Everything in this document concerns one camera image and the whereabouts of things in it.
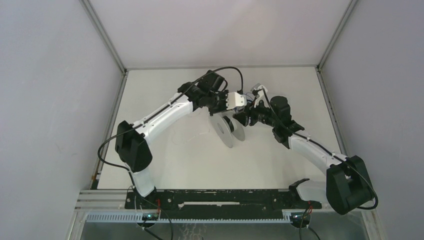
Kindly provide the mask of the white cable spool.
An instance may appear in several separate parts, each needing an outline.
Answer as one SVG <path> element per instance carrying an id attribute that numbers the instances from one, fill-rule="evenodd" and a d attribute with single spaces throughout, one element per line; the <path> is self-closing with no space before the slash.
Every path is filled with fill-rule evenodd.
<path id="1" fill-rule="evenodd" d="M 234 111 L 225 111 L 209 116 L 209 122 L 221 141 L 228 147 L 234 146 L 235 140 L 244 142 L 246 139 L 244 126 L 233 115 Z"/>

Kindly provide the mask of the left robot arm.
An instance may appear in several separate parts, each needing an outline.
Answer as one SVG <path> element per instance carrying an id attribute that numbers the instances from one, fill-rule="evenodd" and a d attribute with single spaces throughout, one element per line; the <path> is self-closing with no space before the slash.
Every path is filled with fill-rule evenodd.
<path id="1" fill-rule="evenodd" d="M 137 202 L 149 209 L 156 203 L 156 190 L 149 165 L 153 160 L 150 144 L 168 127 L 199 108 L 210 114 L 229 110 L 227 80 L 218 70 L 208 70 L 195 81 L 182 84 L 177 92 L 153 113 L 129 123 L 122 121 L 115 138 L 115 151 L 129 173 Z"/>

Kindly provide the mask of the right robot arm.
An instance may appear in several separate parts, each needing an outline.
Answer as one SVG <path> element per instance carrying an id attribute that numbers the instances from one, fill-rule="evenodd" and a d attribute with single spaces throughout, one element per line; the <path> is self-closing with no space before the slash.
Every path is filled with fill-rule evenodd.
<path id="1" fill-rule="evenodd" d="M 332 152 L 311 139 L 304 127 L 292 119 L 286 97 L 254 100 L 233 114 L 242 126 L 261 123 L 272 128 L 275 140 L 287 149 L 306 158 L 325 176 L 325 181 L 309 178 L 290 185 L 289 203 L 302 208 L 308 201 L 329 204 L 340 215 L 354 209 L 373 210 L 379 199 L 365 162 L 357 155 L 348 157 Z"/>

